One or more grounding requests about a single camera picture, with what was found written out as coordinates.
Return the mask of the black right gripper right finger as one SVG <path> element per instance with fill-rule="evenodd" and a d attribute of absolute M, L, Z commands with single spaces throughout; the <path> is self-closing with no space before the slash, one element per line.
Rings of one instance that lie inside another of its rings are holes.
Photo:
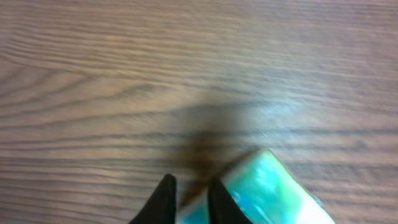
<path fill-rule="evenodd" d="M 207 200 L 210 224 L 252 224 L 220 179 L 210 181 Z"/>

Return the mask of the small teal tissue pack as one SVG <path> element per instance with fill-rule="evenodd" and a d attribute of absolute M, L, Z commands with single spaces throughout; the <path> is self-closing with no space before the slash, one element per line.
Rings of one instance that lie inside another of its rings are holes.
<path fill-rule="evenodd" d="M 319 200 L 268 149 L 254 151 L 214 178 L 222 181 L 252 223 L 335 224 Z M 209 223 L 207 193 L 208 188 L 180 211 L 178 223 Z"/>

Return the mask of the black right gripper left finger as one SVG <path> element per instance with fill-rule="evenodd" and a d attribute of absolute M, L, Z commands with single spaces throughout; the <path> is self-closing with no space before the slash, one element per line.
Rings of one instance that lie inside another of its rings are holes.
<path fill-rule="evenodd" d="M 141 211 L 129 224 L 175 224 L 177 212 L 177 180 L 164 175 Z"/>

